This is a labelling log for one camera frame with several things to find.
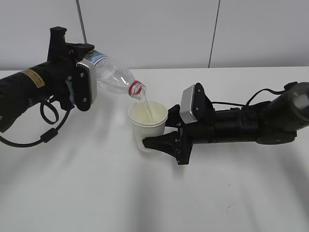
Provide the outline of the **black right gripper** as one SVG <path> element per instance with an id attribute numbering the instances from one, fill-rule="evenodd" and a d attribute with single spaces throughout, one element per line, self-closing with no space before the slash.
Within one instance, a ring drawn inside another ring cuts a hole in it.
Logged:
<path id="1" fill-rule="evenodd" d="M 212 143 L 215 135 L 214 125 L 203 122 L 184 124 L 180 116 L 180 105 L 168 109 L 166 127 L 177 128 L 164 135 L 147 137 L 142 140 L 145 148 L 158 150 L 173 156 L 178 165 L 189 164 L 194 144 Z"/>

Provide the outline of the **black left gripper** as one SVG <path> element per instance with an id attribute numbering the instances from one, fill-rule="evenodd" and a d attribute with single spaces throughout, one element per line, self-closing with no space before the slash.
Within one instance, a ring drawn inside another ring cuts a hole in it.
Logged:
<path id="1" fill-rule="evenodd" d="M 48 94 L 52 101 L 58 101 L 60 108 L 71 110 L 74 108 L 70 100 L 68 78 L 73 77 L 75 63 L 82 60 L 85 55 L 95 49 L 89 43 L 66 43 L 63 27 L 50 28 L 50 42 L 48 49 L 49 83 Z"/>

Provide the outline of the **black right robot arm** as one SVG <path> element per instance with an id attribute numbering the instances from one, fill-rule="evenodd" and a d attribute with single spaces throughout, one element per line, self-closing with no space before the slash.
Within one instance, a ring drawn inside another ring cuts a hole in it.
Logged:
<path id="1" fill-rule="evenodd" d="M 168 111 L 165 125 L 174 131 L 148 136 L 143 145 L 173 156 L 179 165 L 187 165 L 194 144 L 290 143 L 309 124 L 309 85 L 288 83 L 275 95 L 272 101 L 233 103 L 229 110 L 217 111 L 202 84 L 196 83 L 185 89 L 181 103 Z"/>

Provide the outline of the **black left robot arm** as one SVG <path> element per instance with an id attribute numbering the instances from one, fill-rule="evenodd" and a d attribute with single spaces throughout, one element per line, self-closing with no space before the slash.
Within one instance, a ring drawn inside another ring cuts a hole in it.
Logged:
<path id="1" fill-rule="evenodd" d="M 5 132 L 28 108 L 50 97 L 63 110 L 89 110 L 96 87 L 82 61 L 94 50 L 88 43 L 65 41 L 66 28 L 50 28 L 47 61 L 0 81 L 0 131 Z"/>

